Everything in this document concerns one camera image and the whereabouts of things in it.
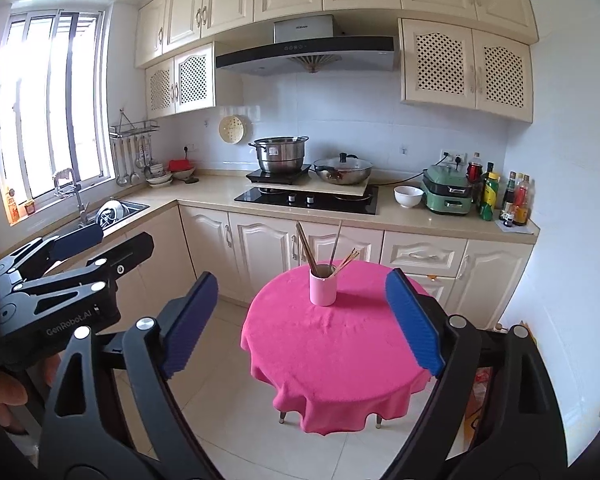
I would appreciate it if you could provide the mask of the person's left hand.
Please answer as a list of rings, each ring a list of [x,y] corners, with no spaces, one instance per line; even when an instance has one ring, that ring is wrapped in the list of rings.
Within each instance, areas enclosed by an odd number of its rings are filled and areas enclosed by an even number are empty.
[[[11,434],[26,434],[23,424],[15,418],[11,406],[27,403],[26,388],[17,379],[0,372],[0,425]]]

